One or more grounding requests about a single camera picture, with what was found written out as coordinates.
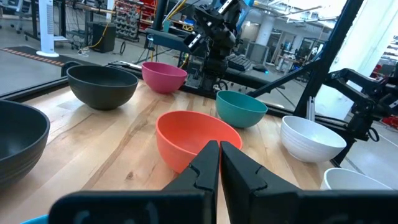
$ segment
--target wooden tabletop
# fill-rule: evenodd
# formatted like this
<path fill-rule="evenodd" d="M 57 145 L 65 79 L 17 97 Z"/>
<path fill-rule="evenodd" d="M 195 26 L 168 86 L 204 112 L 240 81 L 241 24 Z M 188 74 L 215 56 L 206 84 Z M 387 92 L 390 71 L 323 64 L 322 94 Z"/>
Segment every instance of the wooden tabletop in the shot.
<path fill-rule="evenodd" d="M 26 102 L 50 119 L 42 157 L 20 182 L 0 193 L 0 223 L 20 223 L 48 213 L 61 196 L 79 190 L 158 190 L 176 177 L 160 157 L 156 118 L 167 111 L 195 110 L 216 116 L 215 101 L 185 92 L 160 95 L 139 83 L 131 100 L 112 111 L 96 111 L 68 88 Z M 318 189 L 329 162 L 294 159 L 279 139 L 280 118 L 265 116 L 239 129 L 243 152 L 302 189 Z M 218 223 L 229 223 L 221 186 Z"/>

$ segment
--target stacked white bowls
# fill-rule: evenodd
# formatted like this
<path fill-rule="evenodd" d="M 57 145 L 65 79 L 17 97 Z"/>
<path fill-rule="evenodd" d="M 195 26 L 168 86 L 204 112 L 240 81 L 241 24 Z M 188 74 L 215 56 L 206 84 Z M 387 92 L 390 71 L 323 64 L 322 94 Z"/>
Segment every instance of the stacked white bowls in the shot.
<path fill-rule="evenodd" d="M 347 145 L 332 130 L 296 116 L 282 118 L 280 138 L 290 155 L 303 162 L 329 161 Z"/>

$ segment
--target black bowl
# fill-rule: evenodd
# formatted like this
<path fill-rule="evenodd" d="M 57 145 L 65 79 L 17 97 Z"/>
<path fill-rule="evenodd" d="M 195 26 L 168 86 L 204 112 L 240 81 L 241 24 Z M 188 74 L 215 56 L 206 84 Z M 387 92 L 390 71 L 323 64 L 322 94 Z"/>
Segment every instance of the black bowl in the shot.
<path fill-rule="evenodd" d="M 42 156 L 50 131 L 45 114 L 31 106 L 0 101 L 0 189 L 22 179 Z"/>
<path fill-rule="evenodd" d="M 79 65 L 68 68 L 68 81 L 75 96 L 97 110 L 113 110 L 134 94 L 138 78 L 117 68 Z"/>

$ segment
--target light blue object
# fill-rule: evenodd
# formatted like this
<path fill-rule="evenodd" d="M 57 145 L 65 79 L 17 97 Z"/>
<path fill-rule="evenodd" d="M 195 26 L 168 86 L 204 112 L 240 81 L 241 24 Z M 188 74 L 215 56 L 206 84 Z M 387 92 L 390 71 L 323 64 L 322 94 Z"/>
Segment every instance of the light blue object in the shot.
<path fill-rule="evenodd" d="M 217 113 L 229 125 L 248 128 L 257 124 L 268 107 L 251 96 L 235 91 L 219 91 L 216 98 Z"/>
<path fill-rule="evenodd" d="M 27 220 L 21 224 L 47 224 L 49 222 L 49 216 L 43 215 L 41 217 L 36 217 L 31 220 Z"/>

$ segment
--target orange bowl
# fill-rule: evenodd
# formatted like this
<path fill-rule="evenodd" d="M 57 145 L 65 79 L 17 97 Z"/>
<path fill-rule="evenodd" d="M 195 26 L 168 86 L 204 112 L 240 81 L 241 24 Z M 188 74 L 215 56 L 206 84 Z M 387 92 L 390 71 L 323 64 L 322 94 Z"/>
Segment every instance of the orange bowl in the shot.
<path fill-rule="evenodd" d="M 230 125 L 196 111 L 171 111 L 156 121 L 160 155 L 175 172 L 181 173 L 208 141 L 229 141 L 242 149 L 242 139 Z"/>

